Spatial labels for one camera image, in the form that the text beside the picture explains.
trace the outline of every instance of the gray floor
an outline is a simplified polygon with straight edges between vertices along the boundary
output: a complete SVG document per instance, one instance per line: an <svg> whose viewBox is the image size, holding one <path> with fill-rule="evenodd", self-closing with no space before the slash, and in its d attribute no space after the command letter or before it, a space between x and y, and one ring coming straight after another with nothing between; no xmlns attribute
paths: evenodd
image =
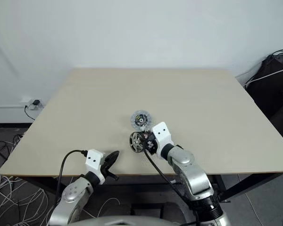
<svg viewBox="0 0 283 226"><path fill-rule="evenodd" d="M25 132L26 129L17 129L9 128L4 129L0 128L0 140L5 140L12 142L12 138L15 134L21 134ZM0 157L0 165L3 163L3 160ZM240 175L241 179L245 178L247 175ZM65 184L70 182L71 178L64 178L63 182ZM230 187L239 182L237 175L223 175L223 179L226 187ZM23 182L17 182L15 187L18 187ZM13 194L12 199L17 202L23 197L27 197L30 194L33 194L38 190L37 187L27 183L23 187L17 190ZM100 191L95 192L95 195L91 197L88 204L86 205L86 210L91 214L97 215L101 205L94 205L94 203L104 203L105 200L111 197L116 197L120 200L122 204L130 203L144 203L144 202L176 202L184 212L185 218L187 221L193 220L194 217L192 213L186 208L185 204L176 196L174 192L165 192L165 193L147 193L140 192L137 194L119 191L113 191L109 193L101 193ZM259 188L256 188L247 193L259 219L261 220L264 226L281 226L283 220L283 175L274 179L273 181L262 185ZM48 194L50 199L50 206L52 205L54 196ZM222 203L223 209L226 211L229 219L233 226L260 226L252 206L247 198L247 196L241 195L239 197L231 199L231 203ZM104 212L109 206L116 205L116 200L109 201L101 211ZM8 207L10 204L6 204L1 207L0 214ZM35 212L38 204L35 203L28 208L27 215L30 216L31 213ZM0 218L0 226L13 225L22 219L25 211L25 206L18 208L13 206L7 212L5 212ZM158 211L138 211L138 215L146 216L158 216ZM88 218L89 216L85 213L82 213L81 219ZM30 223L31 226L40 225L40 222L44 219L44 216L40 220Z"/></svg>

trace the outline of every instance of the round disc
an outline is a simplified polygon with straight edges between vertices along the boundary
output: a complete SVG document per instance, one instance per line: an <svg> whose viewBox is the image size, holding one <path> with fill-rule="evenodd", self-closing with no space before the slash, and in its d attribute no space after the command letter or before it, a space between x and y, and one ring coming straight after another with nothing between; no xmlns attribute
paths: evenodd
<svg viewBox="0 0 283 226"><path fill-rule="evenodd" d="M131 125L137 131L150 130L152 124L152 118L149 112L139 110L133 113L131 116Z"/></svg>
<svg viewBox="0 0 283 226"><path fill-rule="evenodd" d="M134 132L130 135L129 138L130 147L134 152L141 152L143 149L142 146L142 136L138 132Z"/></svg>

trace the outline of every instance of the table leg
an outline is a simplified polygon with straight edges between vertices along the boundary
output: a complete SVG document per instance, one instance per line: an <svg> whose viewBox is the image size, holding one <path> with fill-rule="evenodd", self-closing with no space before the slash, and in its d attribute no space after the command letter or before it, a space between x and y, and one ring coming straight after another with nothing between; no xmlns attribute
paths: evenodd
<svg viewBox="0 0 283 226"><path fill-rule="evenodd" d="M20 177L20 178L44 189L47 192L56 194L58 180L56 180L55 178L51 178L51 177ZM62 192L64 191L65 188L66 185L61 184L60 192L59 192L60 195L62 195Z"/></svg>
<svg viewBox="0 0 283 226"><path fill-rule="evenodd" d="M218 195L218 199L220 202L229 199L234 198L238 195L244 194L256 187L259 187L278 176L282 175L283 173L257 173L257 174L251 174L241 182L237 183L236 185L230 187L229 189L225 190L224 192L221 192Z"/></svg>
<svg viewBox="0 0 283 226"><path fill-rule="evenodd" d="M216 190L218 194L226 191L226 187L221 175L208 175L208 179L210 180L214 190Z"/></svg>

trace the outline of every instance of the table surface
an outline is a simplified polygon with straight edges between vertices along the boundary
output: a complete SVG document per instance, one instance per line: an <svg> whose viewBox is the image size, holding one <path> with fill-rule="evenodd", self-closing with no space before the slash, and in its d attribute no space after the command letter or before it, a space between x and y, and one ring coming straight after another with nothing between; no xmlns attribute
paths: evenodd
<svg viewBox="0 0 283 226"><path fill-rule="evenodd" d="M71 150L120 155L111 171L157 174L129 147L130 116L148 111L166 122L175 144L190 150L208 174L283 172L283 138L225 70L76 69L26 132L0 174L56 176ZM164 173L164 160L152 156ZM85 173L71 154L63 175Z"/></svg>

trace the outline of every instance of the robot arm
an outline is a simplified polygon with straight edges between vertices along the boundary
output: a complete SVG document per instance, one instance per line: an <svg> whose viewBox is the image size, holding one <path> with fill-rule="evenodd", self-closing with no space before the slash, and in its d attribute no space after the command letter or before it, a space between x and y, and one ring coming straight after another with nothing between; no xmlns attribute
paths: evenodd
<svg viewBox="0 0 283 226"><path fill-rule="evenodd" d="M185 186L189 206L195 212L200 225L230 226L226 214L214 196L214 190L206 173L195 163L193 154L179 146L174 146L164 122L154 126L152 133L155 137L158 158L167 160L174 172L179 175Z"/></svg>
<svg viewBox="0 0 283 226"><path fill-rule="evenodd" d="M118 154L119 151L115 151L106 156L95 149L88 151L85 162L87 173L64 189L61 201L50 217L50 226L66 226L78 221L83 207L93 193L93 188L98 184L102 185L107 176L118 180L116 175L109 172Z"/></svg>

